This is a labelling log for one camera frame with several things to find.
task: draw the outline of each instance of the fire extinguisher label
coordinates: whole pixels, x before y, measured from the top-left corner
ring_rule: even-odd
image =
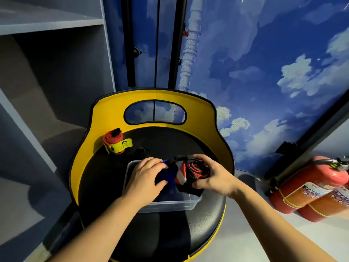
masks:
[[[329,189],[322,188],[312,182],[306,182],[303,185],[303,189],[305,190],[303,194],[308,196],[309,198],[319,198],[332,191]]]
[[[346,187],[340,186],[339,188],[335,189],[331,193],[330,197],[338,203],[343,204],[346,207],[349,207],[349,189],[347,189]]]

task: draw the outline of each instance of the black vertical pole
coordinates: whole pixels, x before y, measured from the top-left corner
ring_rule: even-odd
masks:
[[[173,27],[170,74],[169,74],[169,84],[168,84],[169,89],[176,88],[180,48],[182,45],[183,27],[184,27],[184,19],[185,19],[185,11],[187,8],[187,2],[188,0],[177,0],[177,3],[176,3],[176,13],[174,18],[175,24]]]
[[[123,16],[124,46],[126,56],[127,83],[129,87],[136,86],[134,73],[133,54],[133,27],[132,27],[131,0],[121,0],[121,13]]]

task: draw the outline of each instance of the forearm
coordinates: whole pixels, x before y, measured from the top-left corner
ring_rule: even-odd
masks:
[[[129,198],[118,198],[50,262],[107,262],[138,210]]]
[[[335,261],[244,183],[230,197],[239,204],[270,261]]]

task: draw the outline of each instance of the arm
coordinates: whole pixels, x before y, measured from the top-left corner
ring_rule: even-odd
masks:
[[[193,187],[211,189],[236,200],[270,261],[335,261],[219,163],[206,155],[197,154],[194,157],[211,169],[211,177],[196,181]]]
[[[167,184],[155,183],[156,175],[165,168],[161,159],[144,159],[133,170],[124,196],[64,247],[50,262],[107,262],[131,222],[142,207],[151,203]]]

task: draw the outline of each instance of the yellow strap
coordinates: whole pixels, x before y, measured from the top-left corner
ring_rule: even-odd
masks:
[[[330,216],[327,216],[327,215],[325,215],[325,214],[322,214],[322,213],[318,212],[316,209],[314,209],[314,207],[313,207],[312,205],[310,205],[310,203],[309,203],[308,205],[309,205],[309,207],[311,207],[312,210],[315,211],[318,215],[321,215],[321,216],[326,217],[326,218],[330,217]]]
[[[109,145],[107,145],[107,148],[112,153],[120,153],[121,151],[125,150],[126,148],[132,147],[132,146],[133,146],[132,139],[125,139],[125,140],[119,141],[118,143],[115,143],[115,144],[109,144]]]
[[[275,187],[275,189],[278,190],[278,191],[280,192],[280,194],[281,194],[281,196],[283,197],[284,201],[287,201],[287,203],[290,204],[291,207],[294,207],[295,209],[301,208],[301,207],[299,207],[299,206],[293,204],[292,202],[290,202],[290,201],[282,194],[282,192],[281,192],[280,189],[278,189],[277,187]]]

